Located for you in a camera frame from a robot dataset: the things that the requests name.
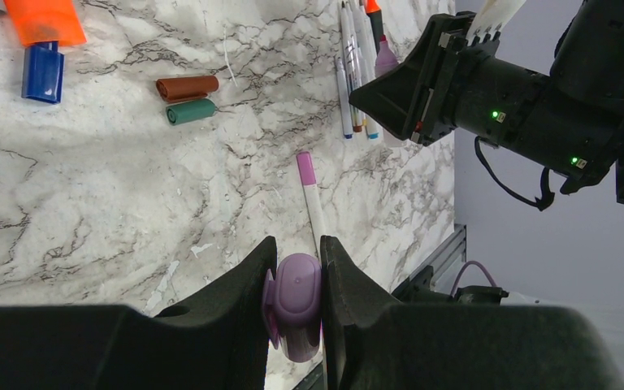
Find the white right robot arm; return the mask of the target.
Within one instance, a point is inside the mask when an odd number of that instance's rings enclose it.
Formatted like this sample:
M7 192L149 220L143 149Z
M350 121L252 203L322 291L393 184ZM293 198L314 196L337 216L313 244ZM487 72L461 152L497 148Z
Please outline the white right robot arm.
M496 57L520 6L433 15L405 60L354 90L350 104L402 141L428 146L462 128L540 164L537 210L553 203L552 172L570 195L614 169L624 205L624 1L583 2L548 74Z

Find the teal cap white marker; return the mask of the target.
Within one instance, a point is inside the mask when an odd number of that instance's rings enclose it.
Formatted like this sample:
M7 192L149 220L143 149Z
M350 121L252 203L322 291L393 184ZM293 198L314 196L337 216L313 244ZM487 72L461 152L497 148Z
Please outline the teal cap white marker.
M363 48L364 34L362 33L361 20L359 19L359 1L348 1L350 19L353 23L354 37L356 41L356 51L359 61L361 86L364 86L370 80L369 67L365 59L365 51ZM366 116L366 134L371 141L377 141L379 139L379 128L377 123Z

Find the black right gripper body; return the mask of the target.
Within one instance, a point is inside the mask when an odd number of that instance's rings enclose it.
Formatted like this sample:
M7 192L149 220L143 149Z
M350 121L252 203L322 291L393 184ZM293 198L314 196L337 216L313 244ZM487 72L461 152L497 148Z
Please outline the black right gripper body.
M496 57L498 32L467 39L476 13L434 15L409 55L417 66L409 139L430 145L456 128L499 144L506 125L506 63Z

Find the blue cap white marker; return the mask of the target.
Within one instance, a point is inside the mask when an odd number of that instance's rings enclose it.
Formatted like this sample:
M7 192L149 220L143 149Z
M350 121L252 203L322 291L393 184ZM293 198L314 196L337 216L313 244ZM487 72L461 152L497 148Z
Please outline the blue cap white marker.
M340 116L343 136L346 140L353 138L353 122L349 105L349 92L345 74L345 67L340 56L334 59L336 67L336 83L340 101Z

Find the green cap white marker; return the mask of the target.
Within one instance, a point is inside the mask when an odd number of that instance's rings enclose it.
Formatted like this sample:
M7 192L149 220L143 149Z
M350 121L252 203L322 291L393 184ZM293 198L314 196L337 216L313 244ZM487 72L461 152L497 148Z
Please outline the green cap white marker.
M354 44L353 35L350 26L348 8L345 1L340 2L340 28L342 35L342 50L344 59L344 68L347 76L348 96L358 87L356 79L356 67L354 63ZM360 133L364 131L364 123L361 112L354 106L350 106L351 117L353 121L353 131Z

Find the purple highlighter cap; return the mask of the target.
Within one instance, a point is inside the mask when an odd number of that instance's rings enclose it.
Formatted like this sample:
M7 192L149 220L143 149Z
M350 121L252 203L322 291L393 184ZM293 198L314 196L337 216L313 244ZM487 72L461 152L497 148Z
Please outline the purple highlighter cap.
M262 292L262 317L269 340L291 362L311 360L321 335L322 270L319 260L294 253L267 271Z

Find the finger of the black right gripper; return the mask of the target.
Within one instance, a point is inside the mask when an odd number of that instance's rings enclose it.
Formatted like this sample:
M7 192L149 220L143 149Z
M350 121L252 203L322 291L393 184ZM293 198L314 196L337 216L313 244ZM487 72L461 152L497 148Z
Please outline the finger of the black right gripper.
M355 89L349 103L398 140L420 137L425 110L436 91L439 51L436 34L425 32L408 57L398 60L398 67Z

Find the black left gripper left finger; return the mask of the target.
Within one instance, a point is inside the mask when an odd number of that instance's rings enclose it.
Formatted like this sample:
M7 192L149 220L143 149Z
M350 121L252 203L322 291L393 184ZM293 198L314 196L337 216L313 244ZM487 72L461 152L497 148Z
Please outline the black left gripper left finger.
M0 389L261 389L265 238L154 317L126 305L0 306Z

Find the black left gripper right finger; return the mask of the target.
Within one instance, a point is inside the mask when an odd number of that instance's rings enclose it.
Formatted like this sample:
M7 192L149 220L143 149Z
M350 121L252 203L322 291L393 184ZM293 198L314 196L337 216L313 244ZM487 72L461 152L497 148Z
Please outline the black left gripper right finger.
M598 331L553 306L404 303L320 241L328 389L623 389Z

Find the orange cap black highlighter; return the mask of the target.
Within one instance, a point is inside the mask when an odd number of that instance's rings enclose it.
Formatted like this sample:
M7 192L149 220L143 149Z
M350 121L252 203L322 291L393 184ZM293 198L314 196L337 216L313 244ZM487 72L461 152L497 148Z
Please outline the orange cap black highlighter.
M379 53L380 42L385 38L382 9L376 0L366 0L363 4L366 15L370 20L376 52Z

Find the pink highlighter pen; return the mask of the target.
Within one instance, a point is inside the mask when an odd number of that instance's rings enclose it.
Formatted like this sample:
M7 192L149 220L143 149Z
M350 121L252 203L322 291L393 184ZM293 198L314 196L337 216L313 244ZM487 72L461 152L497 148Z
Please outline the pink highlighter pen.
M379 39L379 50L375 60L375 77L384 76L398 66L399 61L391 50L387 37L383 35Z

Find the pink cap white marker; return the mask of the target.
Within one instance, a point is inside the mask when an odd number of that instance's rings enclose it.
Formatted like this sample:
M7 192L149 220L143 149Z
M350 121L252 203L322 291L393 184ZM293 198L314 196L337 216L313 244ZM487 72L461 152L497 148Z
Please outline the pink cap white marker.
M296 159L317 256L321 258L321 238L326 232L326 221L319 196L313 159L309 151L300 152L297 154Z

